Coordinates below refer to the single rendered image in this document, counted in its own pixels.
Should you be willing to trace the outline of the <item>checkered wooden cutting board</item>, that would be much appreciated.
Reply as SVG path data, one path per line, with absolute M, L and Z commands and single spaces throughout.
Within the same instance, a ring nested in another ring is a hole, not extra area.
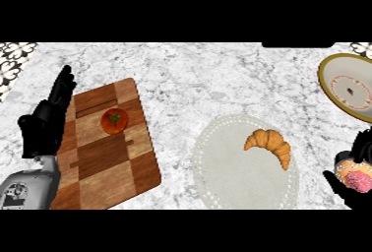
M 124 110 L 129 124 L 105 132 L 102 116 Z M 132 78 L 77 94 L 65 115 L 58 151 L 61 181 L 55 210 L 110 209 L 157 187 L 160 168 L 147 127 L 136 81 Z

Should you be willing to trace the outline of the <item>round white lace placemat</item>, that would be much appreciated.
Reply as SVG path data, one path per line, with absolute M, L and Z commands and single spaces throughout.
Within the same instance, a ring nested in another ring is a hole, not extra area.
M 210 209 L 294 209 L 300 188 L 299 168 L 288 169 L 263 148 L 248 151 L 244 144 L 257 129 L 275 126 L 245 114 L 214 119 L 194 150 L 195 183 Z

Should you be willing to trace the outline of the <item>golden croissant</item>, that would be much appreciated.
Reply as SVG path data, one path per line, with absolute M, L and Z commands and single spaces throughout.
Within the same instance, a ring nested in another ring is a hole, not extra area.
M 244 143 L 244 149 L 248 151 L 253 147 L 263 148 L 278 157 L 284 170 L 290 168 L 291 145 L 276 130 L 257 129 L 251 133 Z

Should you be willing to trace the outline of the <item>red tomato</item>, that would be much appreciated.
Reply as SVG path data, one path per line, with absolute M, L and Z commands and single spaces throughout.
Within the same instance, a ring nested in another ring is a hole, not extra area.
M 110 135 L 120 134 L 129 125 L 130 117 L 121 108 L 110 109 L 101 119 L 101 126 Z

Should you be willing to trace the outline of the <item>white gold-rimmed bowl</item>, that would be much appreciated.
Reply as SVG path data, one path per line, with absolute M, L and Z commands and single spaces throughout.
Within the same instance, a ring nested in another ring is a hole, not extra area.
M 335 106 L 372 124 L 372 60 L 350 53 L 337 53 L 322 61 L 318 77 Z

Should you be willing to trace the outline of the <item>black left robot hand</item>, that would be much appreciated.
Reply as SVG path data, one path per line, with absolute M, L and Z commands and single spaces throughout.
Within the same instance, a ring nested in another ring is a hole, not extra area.
M 55 79 L 48 99 L 40 101 L 34 113 L 23 115 L 18 119 L 24 138 L 23 158 L 56 155 L 76 86 L 71 66 L 65 65 Z

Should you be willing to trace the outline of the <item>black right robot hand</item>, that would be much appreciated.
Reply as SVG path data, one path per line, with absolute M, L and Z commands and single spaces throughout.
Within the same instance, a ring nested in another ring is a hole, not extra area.
M 344 160 L 353 160 L 356 163 L 368 161 L 372 163 L 372 127 L 358 133 L 350 151 L 343 151 L 335 155 L 334 165 L 340 165 Z M 344 200 L 344 205 L 353 210 L 372 209 L 372 190 L 366 193 L 349 188 L 331 171 L 324 172 L 325 180 L 333 192 Z

